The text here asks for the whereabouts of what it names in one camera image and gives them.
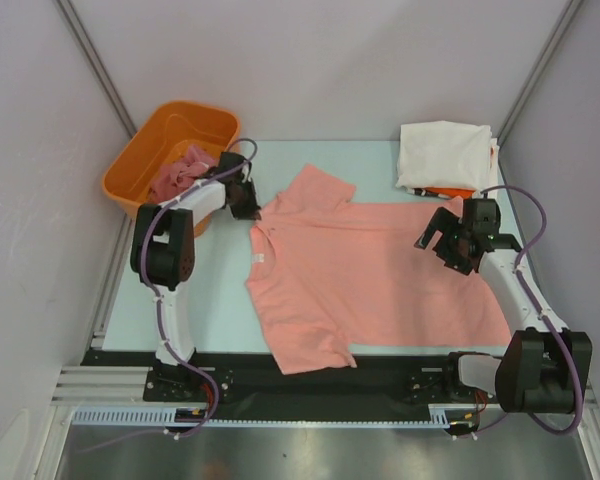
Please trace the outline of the aluminium frame rail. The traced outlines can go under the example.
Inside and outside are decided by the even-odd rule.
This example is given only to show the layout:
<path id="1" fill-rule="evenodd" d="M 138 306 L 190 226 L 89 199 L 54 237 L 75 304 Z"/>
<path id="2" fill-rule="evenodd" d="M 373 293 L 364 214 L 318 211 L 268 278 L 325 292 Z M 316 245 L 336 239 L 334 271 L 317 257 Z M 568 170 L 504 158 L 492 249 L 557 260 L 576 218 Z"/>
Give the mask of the aluminium frame rail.
<path id="1" fill-rule="evenodd" d="M 231 358 L 224 366 L 206 368 L 209 379 L 188 369 L 171 372 L 158 367 L 79 366 L 62 370 L 54 393 L 58 401 L 200 402 L 202 391 L 217 384 L 219 402 L 229 404 L 256 394 L 284 396 L 363 395 L 397 399 L 408 404 L 467 403 L 468 387 L 453 387 L 442 367 L 418 363 L 389 365 L 386 358 L 363 359 L 357 369 L 323 369 L 284 375 L 268 357 Z"/>

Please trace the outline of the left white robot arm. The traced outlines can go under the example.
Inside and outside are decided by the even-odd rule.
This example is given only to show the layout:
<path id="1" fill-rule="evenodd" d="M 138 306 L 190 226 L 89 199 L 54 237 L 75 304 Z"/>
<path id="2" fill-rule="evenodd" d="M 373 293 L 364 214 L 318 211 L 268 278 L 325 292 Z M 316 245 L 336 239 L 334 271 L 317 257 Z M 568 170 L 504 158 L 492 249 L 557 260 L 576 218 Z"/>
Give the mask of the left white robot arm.
<path id="1" fill-rule="evenodd" d="M 135 218 L 130 265 L 153 293 L 156 366 L 169 371 L 165 385 L 182 400 L 194 397 L 201 387 L 200 374 L 189 368 L 195 345 L 188 319 L 188 282 L 196 260 L 196 228 L 223 209 L 237 220 L 258 216 L 255 186 L 244 168 L 213 173 L 161 204 L 144 203 Z"/>

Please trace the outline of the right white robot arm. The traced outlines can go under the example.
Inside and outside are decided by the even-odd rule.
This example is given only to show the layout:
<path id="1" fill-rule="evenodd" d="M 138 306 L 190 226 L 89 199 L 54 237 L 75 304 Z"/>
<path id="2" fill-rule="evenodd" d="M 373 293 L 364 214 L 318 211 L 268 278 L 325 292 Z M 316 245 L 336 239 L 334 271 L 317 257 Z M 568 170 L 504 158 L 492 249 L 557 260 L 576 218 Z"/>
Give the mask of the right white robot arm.
<path id="1" fill-rule="evenodd" d="M 508 413 L 577 415 L 584 406 L 592 342 L 551 309 L 522 262 L 516 237 L 500 226 L 495 201 L 469 199 L 460 215 L 438 208 L 415 242 L 419 249 L 431 248 L 445 267 L 479 275 L 512 332 L 500 357 L 451 354 L 453 367 L 441 376 L 442 391 L 464 401 L 479 389 Z"/>

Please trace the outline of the light pink t-shirt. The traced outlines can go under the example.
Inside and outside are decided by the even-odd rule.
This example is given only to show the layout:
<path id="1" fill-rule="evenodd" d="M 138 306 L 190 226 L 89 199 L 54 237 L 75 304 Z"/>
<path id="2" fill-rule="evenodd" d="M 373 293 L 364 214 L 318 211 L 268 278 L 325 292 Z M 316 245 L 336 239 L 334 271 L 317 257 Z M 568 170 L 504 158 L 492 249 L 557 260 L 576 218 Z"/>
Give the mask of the light pink t-shirt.
<path id="1" fill-rule="evenodd" d="M 352 367 L 354 345 L 506 346 L 487 284 L 415 247 L 436 205 L 357 203 L 355 191 L 306 165 L 251 228 L 246 286 L 279 370 Z"/>

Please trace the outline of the dark pink t-shirt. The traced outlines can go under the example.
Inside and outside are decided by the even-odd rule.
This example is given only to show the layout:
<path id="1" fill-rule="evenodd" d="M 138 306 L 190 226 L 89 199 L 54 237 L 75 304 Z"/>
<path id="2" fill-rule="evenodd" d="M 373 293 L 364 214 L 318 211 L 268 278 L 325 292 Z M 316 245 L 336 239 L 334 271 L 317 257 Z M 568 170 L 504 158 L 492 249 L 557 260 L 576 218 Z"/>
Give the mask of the dark pink t-shirt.
<path id="1" fill-rule="evenodd" d="M 198 145 L 176 145 L 150 182 L 148 200 L 155 204 L 171 200 L 217 165 L 218 159 Z"/>

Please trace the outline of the orange plastic basket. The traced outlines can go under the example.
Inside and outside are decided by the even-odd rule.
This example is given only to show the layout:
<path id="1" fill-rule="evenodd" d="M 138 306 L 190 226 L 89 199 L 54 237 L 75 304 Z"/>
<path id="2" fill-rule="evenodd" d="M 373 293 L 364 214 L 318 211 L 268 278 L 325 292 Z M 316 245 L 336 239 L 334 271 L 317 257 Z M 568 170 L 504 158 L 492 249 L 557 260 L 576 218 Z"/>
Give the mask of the orange plastic basket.
<path id="1" fill-rule="evenodd" d="M 102 178 L 105 195 L 129 217 L 148 200 L 150 184 L 164 165 L 196 145 L 218 158 L 238 138 L 239 118 L 231 111 L 190 101 L 157 108 Z"/>

